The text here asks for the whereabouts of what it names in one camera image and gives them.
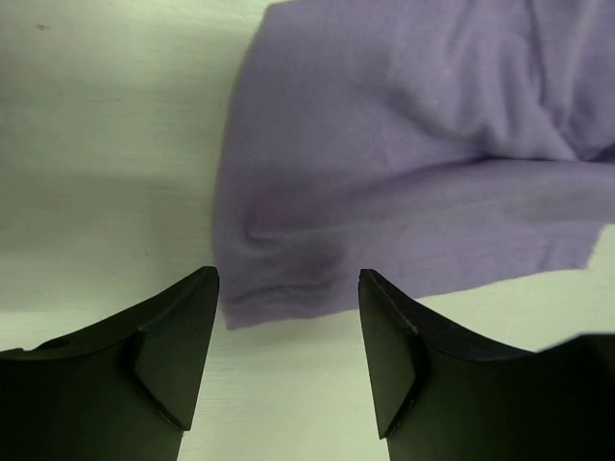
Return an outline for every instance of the purple cloth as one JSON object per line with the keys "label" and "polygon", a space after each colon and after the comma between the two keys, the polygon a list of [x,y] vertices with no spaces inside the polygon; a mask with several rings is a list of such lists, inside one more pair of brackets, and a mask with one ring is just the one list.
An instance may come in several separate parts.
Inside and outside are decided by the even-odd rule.
{"label": "purple cloth", "polygon": [[615,222],[615,2],[298,0],[266,13],[226,132],[228,327],[583,268]]}

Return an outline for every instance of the cloth fold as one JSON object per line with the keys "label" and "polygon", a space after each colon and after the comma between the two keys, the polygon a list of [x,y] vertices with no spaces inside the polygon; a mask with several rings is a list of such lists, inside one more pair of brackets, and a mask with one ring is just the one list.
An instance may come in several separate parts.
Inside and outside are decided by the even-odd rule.
{"label": "cloth fold", "polygon": [[228,328],[586,265],[615,222],[615,2],[296,0],[267,10],[225,134]]}

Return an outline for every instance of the white surface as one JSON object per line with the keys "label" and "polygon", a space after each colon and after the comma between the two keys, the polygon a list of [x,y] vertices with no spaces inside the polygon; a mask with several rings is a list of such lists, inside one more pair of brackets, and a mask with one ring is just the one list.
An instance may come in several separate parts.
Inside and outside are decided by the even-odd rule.
{"label": "white surface", "polygon": [[[211,263],[227,102],[266,3],[0,3],[0,350],[89,325]],[[426,303],[540,349],[615,329],[613,261],[610,229],[587,271]],[[387,459],[356,312],[233,333],[221,320],[181,460]]]}

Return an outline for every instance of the black plastic part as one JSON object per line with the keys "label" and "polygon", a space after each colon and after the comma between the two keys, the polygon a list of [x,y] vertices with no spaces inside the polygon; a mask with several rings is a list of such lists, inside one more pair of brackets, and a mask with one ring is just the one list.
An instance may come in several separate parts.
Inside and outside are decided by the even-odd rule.
{"label": "black plastic part", "polygon": [[0,460],[176,461],[217,297],[202,268],[91,327],[0,352]]}
{"label": "black plastic part", "polygon": [[615,459],[615,335],[519,350],[368,270],[359,304],[391,461]]}

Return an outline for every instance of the table surface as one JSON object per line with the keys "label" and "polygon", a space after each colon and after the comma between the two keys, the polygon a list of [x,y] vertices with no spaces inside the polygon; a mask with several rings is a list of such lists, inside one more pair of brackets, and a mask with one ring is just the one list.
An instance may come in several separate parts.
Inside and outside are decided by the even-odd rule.
{"label": "table surface", "polygon": [[[234,75],[264,0],[0,3],[0,350],[108,317],[212,261]],[[615,330],[615,228],[585,271],[424,300],[538,350]],[[227,332],[182,461],[384,461],[356,312]]]}

